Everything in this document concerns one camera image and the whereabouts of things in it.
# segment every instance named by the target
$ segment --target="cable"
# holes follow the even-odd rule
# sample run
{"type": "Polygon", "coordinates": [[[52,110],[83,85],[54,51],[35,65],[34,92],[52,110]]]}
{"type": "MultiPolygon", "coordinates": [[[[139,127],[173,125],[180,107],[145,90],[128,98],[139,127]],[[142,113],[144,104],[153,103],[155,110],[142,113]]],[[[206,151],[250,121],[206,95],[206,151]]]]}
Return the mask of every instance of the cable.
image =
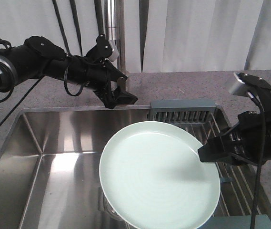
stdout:
{"type": "Polygon", "coordinates": [[[8,117],[12,114],[12,112],[14,112],[14,110],[16,110],[16,108],[23,102],[23,100],[26,98],[26,96],[35,88],[35,86],[37,86],[37,84],[43,79],[40,78],[39,80],[37,80],[34,85],[24,94],[24,96],[19,100],[19,102],[9,111],[9,113],[3,118],[3,120],[0,122],[0,127],[1,125],[8,119],[8,117]]]}
{"type": "Polygon", "coordinates": [[[63,39],[65,49],[66,49],[66,51],[68,53],[70,53],[67,36],[65,35],[65,31],[64,31],[63,24],[62,24],[62,20],[61,20],[61,16],[60,16],[60,13],[59,13],[57,2],[56,2],[56,0],[52,0],[52,2],[53,2],[54,10],[55,10],[55,13],[56,13],[56,17],[57,17],[57,21],[58,21],[58,24],[59,24],[59,28],[60,28],[60,32],[61,32],[61,35],[62,35],[62,39],[63,39]]]}
{"type": "Polygon", "coordinates": [[[81,45],[81,31],[80,31],[79,22],[78,22],[77,7],[76,7],[75,0],[70,0],[70,8],[72,10],[72,15],[73,15],[73,19],[74,19],[74,26],[75,26],[75,30],[76,30],[76,34],[77,34],[80,54],[81,54],[81,56],[83,56],[82,45],[81,45]]]}
{"type": "Polygon", "coordinates": [[[67,84],[67,78],[68,78],[68,72],[69,72],[69,66],[70,64],[72,63],[72,58],[70,56],[68,56],[68,58],[70,58],[70,62],[67,66],[67,68],[65,69],[65,72],[64,72],[64,79],[63,79],[63,83],[64,83],[64,89],[65,89],[65,92],[70,95],[70,96],[79,96],[84,88],[84,85],[82,84],[79,88],[79,91],[76,93],[76,94],[72,94],[69,89],[68,89],[68,84],[67,84]]]}
{"type": "Polygon", "coordinates": [[[260,110],[261,122],[262,122],[261,148],[260,148],[259,161],[258,161],[258,165],[257,165],[256,178],[255,178],[254,199],[253,199],[253,205],[251,208],[250,229],[255,229],[257,204],[258,204],[258,196],[259,196],[259,188],[260,188],[261,168],[262,168],[263,153],[264,153],[265,140],[266,140],[266,122],[265,122],[264,109],[263,109],[261,103],[259,102],[259,100],[251,92],[248,92],[248,96],[258,106],[258,108],[260,110]]]}

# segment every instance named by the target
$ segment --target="sink basin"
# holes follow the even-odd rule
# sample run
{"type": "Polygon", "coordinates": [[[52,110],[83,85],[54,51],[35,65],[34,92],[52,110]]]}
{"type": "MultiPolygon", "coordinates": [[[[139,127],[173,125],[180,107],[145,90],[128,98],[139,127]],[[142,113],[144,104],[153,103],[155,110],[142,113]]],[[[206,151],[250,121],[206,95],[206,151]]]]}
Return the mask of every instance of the sink basin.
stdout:
{"type": "MultiPolygon", "coordinates": [[[[179,125],[202,143],[228,127],[221,109],[199,110],[183,113],[179,125]]],[[[174,117],[174,112],[163,112],[153,119],[176,124],[174,117]]],[[[0,153],[0,229],[132,228],[105,201],[99,160],[117,131],[149,119],[150,105],[22,110],[0,153]]],[[[217,166],[224,182],[213,216],[249,215],[253,185],[244,177],[252,176],[250,169],[217,166]]],[[[271,218],[264,193],[261,198],[259,213],[271,218]]]]}

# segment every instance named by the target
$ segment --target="dish rack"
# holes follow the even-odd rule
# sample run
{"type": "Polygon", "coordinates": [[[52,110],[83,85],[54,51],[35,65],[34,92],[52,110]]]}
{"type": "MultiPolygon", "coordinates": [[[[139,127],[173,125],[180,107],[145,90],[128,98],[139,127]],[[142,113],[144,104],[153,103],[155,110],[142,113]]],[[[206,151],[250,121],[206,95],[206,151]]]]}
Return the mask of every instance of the dish rack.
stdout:
{"type": "MultiPolygon", "coordinates": [[[[229,128],[212,100],[163,100],[107,110],[25,109],[0,153],[0,228],[132,229],[107,203],[98,177],[101,152],[120,129],[141,121],[178,126],[205,144],[229,128]]],[[[217,163],[220,200],[201,229],[248,229],[255,172],[217,163]]],[[[261,188],[256,228],[271,229],[261,188]]]]}

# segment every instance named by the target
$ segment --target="gray granite countertop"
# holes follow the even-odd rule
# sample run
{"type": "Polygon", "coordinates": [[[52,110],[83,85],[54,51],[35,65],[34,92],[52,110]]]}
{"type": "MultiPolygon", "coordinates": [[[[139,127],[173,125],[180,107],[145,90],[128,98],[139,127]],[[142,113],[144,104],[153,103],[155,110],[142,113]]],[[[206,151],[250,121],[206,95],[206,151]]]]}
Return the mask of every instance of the gray granite countertop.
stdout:
{"type": "MultiPolygon", "coordinates": [[[[271,84],[271,71],[247,71],[247,73],[264,78],[271,84]]],[[[137,105],[149,104],[155,99],[210,98],[223,106],[230,122],[234,124],[237,122],[237,114],[257,109],[248,98],[232,96],[227,92],[224,83],[231,74],[232,72],[131,74],[130,92],[138,96],[137,105]]],[[[28,80],[17,86],[12,97],[0,104],[0,121],[33,83],[34,80],[28,80]]],[[[73,85],[69,87],[71,91],[78,89],[73,85]]],[[[0,148],[17,113],[23,108],[101,105],[93,92],[84,90],[79,97],[71,97],[65,93],[63,82],[45,77],[0,128],[0,148]]],[[[263,166],[261,179],[271,201],[271,161],[263,166]]]]}

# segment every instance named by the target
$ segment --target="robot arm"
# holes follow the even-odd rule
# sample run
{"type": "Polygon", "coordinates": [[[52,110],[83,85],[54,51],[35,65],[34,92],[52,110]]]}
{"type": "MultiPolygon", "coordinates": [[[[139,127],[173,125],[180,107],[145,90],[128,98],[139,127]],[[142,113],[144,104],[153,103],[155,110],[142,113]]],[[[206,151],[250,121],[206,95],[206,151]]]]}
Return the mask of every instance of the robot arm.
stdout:
{"type": "Polygon", "coordinates": [[[44,37],[32,36],[24,44],[12,47],[0,39],[5,49],[0,49],[0,92],[12,93],[13,88],[27,79],[49,76],[65,82],[65,89],[72,95],[66,82],[91,89],[105,107],[113,109],[118,104],[134,104],[137,97],[125,90],[127,76],[117,70],[108,59],[116,59],[118,53],[101,34],[86,56],[72,56],[44,37]],[[111,82],[117,82],[112,90],[111,82]]]}
{"type": "MultiPolygon", "coordinates": [[[[265,80],[244,73],[234,74],[226,83],[233,95],[247,96],[262,107],[265,115],[266,136],[262,163],[271,160],[271,85],[265,80]]],[[[246,111],[238,115],[239,122],[199,149],[203,162],[226,162],[232,165],[257,166],[261,148],[261,113],[246,111]]]]}

